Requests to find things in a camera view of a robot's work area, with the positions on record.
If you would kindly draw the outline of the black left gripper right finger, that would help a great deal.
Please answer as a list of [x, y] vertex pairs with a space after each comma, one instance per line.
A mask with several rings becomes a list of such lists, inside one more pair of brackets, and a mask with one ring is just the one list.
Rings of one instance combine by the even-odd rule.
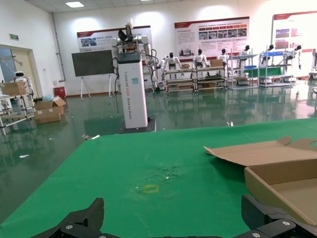
[[251, 195], [241, 197], [241, 216], [249, 231], [238, 238], [315, 238], [317, 229], [284, 210], [260, 204]]

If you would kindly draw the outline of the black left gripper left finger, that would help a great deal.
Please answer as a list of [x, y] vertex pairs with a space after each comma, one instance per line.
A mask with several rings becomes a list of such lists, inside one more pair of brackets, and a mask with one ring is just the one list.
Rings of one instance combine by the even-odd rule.
[[61, 222], [35, 238], [110, 238], [111, 234], [103, 233], [105, 209], [104, 199], [96, 198], [86, 209], [69, 213]]

